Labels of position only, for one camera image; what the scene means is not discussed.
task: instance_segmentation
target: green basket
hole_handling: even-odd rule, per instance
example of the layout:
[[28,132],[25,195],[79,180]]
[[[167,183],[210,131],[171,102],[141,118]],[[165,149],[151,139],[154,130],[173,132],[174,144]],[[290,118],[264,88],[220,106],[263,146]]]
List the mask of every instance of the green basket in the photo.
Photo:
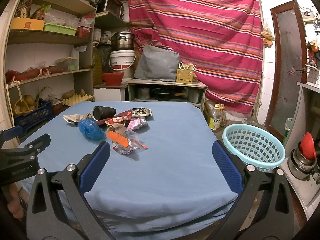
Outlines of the green basket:
[[55,32],[55,33],[63,33],[75,36],[77,29],[58,25],[58,24],[52,24],[52,23],[46,23],[43,28],[46,32]]

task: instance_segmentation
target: screw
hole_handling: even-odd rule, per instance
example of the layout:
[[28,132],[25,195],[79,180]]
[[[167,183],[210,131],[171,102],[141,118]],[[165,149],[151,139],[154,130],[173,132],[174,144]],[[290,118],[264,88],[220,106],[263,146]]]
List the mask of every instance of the screw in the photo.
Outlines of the screw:
[[43,168],[39,169],[39,170],[38,170],[38,174],[39,174],[39,175],[44,174],[44,169],[43,169]]
[[76,166],[75,166],[74,164],[69,164],[69,165],[67,166],[67,170],[68,170],[68,171],[73,171],[75,168],[76,168]]
[[281,169],[277,169],[277,173],[278,173],[280,176],[284,174],[283,170],[281,170]]
[[255,171],[256,168],[255,168],[253,165],[248,165],[248,166],[247,166],[247,170],[248,170],[248,171]]

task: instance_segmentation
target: blue tablecloth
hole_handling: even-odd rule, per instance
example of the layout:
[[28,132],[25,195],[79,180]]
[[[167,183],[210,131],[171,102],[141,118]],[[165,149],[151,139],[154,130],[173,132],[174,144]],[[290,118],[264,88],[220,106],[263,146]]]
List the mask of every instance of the blue tablecloth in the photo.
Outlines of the blue tablecloth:
[[[173,239],[201,230],[225,215],[237,194],[230,190],[212,157],[212,143],[217,138],[201,111],[189,103],[85,101],[52,119],[20,147],[48,133],[51,144],[38,155],[40,167],[51,172],[78,163],[100,141],[85,139],[62,115],[91,113],[94,106],[114,107],[117,113],[145,107],[151,108],[154,116],[154,120],[148,119],[149,127],[137,130],[148,149],[130,155],[112,149],[92,190],[84,195],[117,239]],[[20,182],[27,192],[33,180]],[[72,217],[64,195],[62,202]]]

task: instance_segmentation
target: curtain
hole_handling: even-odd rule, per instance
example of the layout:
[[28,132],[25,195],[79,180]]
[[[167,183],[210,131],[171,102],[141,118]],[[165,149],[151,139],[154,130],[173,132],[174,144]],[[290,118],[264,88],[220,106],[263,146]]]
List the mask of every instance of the curtain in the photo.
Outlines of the curtain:
[[138,49],[174,50],[208,86],[206,96],[249,114],[258,93],[263,43],[258,0],[129,0]]

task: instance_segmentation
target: black cup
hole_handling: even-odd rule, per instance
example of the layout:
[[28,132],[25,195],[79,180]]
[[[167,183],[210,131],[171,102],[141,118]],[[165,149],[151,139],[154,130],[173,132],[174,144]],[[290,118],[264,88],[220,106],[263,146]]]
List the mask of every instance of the black cup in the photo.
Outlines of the black cup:
[[112,118],[115,116],[115,114],[116,110],[107,106],[95,106],[92,110],[92,117],[96,121]]

